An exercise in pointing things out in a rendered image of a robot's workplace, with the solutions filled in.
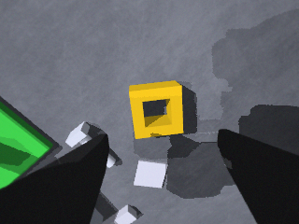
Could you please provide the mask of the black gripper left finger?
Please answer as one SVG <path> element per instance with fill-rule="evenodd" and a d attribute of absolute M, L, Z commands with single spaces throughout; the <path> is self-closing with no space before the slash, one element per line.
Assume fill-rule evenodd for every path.
<path fill-rule="evenodd" d="M 0 189 L 0 224 L 90 224 L 107 168 L 106 133 Z"/>

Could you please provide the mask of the yellow square nut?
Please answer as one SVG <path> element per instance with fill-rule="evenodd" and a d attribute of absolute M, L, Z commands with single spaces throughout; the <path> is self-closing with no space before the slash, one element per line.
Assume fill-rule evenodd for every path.
<path fill-rule="evenodd" d="M 135 139 L 183 133 L 182 88 L 175 80 L 131 85 Z M 166 99 L 167 115 L 144 117 L 142 102 Z"/>

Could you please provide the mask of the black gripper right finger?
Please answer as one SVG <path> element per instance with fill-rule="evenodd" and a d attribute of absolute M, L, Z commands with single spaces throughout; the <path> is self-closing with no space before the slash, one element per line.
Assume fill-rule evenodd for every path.
<path fill-rule="evenodd" d="M 257 224 L 299 224 L 299 155 L 227 129 L 217 145 Z"/>

